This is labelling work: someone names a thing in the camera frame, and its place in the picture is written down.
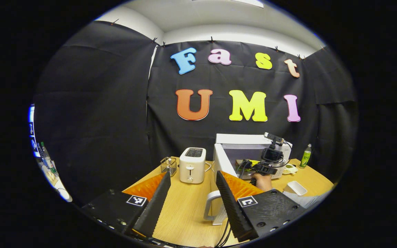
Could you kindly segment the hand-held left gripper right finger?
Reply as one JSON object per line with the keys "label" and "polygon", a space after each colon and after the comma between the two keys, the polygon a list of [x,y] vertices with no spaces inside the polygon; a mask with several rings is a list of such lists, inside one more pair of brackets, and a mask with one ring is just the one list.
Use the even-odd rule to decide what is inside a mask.
{"label": "hand-held left gripper right finger", "polygon": [[224,171],[216,173],[216,185],[238,242],[269,236],[297,220],[306,210],[276,189],[262,193]]}

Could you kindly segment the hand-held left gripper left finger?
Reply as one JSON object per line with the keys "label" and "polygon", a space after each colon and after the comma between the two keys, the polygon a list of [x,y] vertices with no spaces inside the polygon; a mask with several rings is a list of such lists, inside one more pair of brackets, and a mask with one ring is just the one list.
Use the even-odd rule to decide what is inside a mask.
{"label": "hand-held left gripper left finger", "polygon": [[107,190],[82,211],[116,233],[151,238],[170,186],[170,175],[163,172],[126,190]]}

